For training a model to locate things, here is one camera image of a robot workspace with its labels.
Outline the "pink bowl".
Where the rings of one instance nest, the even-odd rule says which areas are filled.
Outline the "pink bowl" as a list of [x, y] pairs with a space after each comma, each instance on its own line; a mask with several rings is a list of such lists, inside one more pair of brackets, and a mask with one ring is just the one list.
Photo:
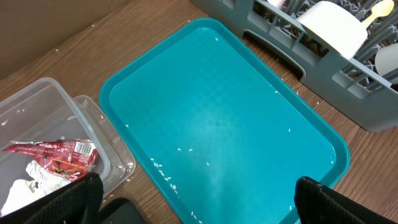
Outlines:
[[285, 0], [267, 0], [267, 2], [269, 2], [274, 7], [281, 9], [285, 3]]

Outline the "white cup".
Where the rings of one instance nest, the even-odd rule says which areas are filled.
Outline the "white cup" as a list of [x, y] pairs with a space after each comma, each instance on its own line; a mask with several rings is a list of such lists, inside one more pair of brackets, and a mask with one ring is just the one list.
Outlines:
[[377, 73], [392, 84], [397, 84], [397, 44], [381, 48], [375, 57]]

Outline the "red snack wrapper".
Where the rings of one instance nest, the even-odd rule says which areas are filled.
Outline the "red snack wrapper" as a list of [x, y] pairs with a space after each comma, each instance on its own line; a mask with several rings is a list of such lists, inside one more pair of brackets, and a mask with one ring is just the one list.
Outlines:
[[96, 146], [87, 139], [13, 141], [3, 151], [30, 155], [46, 171], [70, 181], [89, 173], [99, 157]]

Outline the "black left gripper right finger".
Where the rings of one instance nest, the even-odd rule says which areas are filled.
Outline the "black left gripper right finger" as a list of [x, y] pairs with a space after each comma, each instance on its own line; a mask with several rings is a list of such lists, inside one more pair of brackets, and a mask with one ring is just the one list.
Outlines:
[[395, 224], [307, 176], [296, 181], [294, 203], [302, 224]]

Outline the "yellow plastic spoon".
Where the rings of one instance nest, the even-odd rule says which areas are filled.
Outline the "yellow plastic spoon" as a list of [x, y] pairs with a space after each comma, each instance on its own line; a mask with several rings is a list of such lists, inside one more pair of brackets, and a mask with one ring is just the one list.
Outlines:
[[382, 0], [371, 8], [371, 15], [361, 22], [361, 25], [367, 29], [378, 17], [388, 16], [394, 8], [393, 0]]

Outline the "white tissue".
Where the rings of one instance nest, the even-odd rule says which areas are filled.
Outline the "white tissue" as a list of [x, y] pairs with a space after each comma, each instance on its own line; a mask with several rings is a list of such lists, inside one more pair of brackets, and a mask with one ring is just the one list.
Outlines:
[[35, 160], [27, 165], [25, 171], [33, 180], [17, 179], [13, 182], [1, 209], [2, 217], [71, 183], [45, 170]]

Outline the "white bowl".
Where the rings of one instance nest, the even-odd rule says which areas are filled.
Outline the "white bowl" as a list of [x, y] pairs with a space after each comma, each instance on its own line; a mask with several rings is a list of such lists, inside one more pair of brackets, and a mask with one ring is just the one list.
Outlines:
[[314, 34], [342, 57], [351, 59], [368, 37], [373, 22], [359, 21], [354, 15], [330, 1], [319, 1], [297, 18], [306, 31]]

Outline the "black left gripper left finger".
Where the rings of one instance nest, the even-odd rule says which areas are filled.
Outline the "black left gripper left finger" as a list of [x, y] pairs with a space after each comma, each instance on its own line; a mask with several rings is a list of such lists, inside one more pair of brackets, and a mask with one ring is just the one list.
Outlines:
[[100, 176], [90, 172], [51, 194], [1, 217], [1, 223], [97, 223], [103, 194], [103, 182]]

